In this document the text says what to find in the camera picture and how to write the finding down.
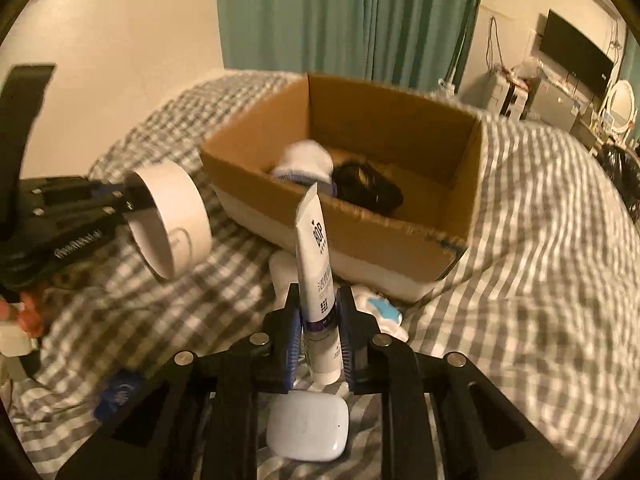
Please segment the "person's left hand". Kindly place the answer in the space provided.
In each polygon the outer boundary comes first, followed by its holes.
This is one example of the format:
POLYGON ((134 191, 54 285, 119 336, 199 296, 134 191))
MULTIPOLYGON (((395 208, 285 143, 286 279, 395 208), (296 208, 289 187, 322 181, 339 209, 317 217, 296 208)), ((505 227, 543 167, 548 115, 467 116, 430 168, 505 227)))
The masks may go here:
POLYGON ((7 302, 6 296, 1 296, 2 321, 17 322, 20 329, 30 338, 39 338, 47 333, 50 314, 44 285, 23 290, 17 302, 7 302))

